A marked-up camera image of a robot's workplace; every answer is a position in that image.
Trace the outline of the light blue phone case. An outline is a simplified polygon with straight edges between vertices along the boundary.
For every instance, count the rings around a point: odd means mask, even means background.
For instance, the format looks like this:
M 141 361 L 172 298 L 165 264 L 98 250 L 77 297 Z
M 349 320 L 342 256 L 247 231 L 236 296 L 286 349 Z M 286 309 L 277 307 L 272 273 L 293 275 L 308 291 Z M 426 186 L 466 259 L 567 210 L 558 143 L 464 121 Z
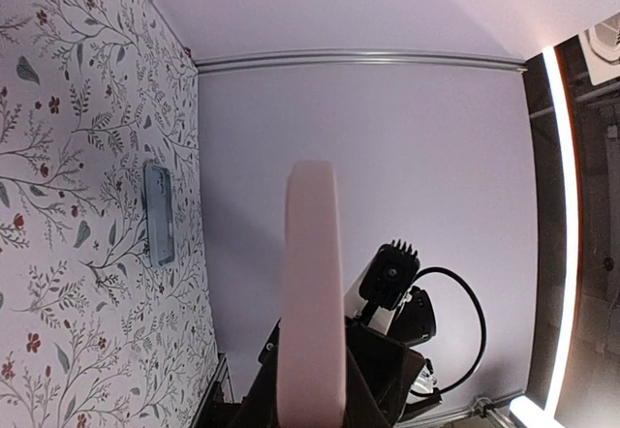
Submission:
M 174 261 L 174 227 L 170 171 L 153 161 L 143 167 L 148 250 L 151 264 L 159 268 Z

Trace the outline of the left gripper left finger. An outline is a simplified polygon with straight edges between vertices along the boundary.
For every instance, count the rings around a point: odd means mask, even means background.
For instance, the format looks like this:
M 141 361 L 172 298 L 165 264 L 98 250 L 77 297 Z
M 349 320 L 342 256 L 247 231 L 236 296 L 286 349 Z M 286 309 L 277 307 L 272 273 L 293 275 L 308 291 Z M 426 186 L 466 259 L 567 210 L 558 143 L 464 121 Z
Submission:
M 281 426 L 277 412 L 277 371 L 280 341 L 278 321 L 265 342 L 262 367 L 229 427 L 277 428 Z

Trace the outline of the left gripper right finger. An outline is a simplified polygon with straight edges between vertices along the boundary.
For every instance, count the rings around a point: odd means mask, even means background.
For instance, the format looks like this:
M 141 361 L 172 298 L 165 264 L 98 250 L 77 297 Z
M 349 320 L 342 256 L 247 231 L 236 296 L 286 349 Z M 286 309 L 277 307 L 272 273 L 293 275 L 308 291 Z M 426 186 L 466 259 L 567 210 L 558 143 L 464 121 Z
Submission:
M 346 397 L 344 427 L 391 427 L 391 424 L 379 409 L 350 349 L 347 349 Z

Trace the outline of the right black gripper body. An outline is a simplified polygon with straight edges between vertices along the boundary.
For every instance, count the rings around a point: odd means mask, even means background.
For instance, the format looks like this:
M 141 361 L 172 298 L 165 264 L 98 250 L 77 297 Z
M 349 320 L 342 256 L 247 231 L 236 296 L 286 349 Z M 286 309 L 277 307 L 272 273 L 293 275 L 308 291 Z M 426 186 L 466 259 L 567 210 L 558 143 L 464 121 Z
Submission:
M 434 311 L 426 291 L 414 289 L 412 299 L 386 334 L 345 315 L 344 325 L 346 357 L 350 349 L 389 423 L 410 418 L 439 404 L 441 397 L 436 389 L 423 395 L 419 403 L 407 401 L 411 387 L 429 364 L 411 346 L 435 333 Z

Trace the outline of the pink phone case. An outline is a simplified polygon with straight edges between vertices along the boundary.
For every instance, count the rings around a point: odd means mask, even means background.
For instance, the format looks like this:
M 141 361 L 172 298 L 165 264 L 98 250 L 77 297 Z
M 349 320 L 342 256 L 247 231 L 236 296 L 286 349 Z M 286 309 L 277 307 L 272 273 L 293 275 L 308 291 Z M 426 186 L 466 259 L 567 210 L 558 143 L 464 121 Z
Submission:
M 283 427 L 339 427 L 346 344 L 336 177 L 303 161 L 287 180 L 276 407 Z

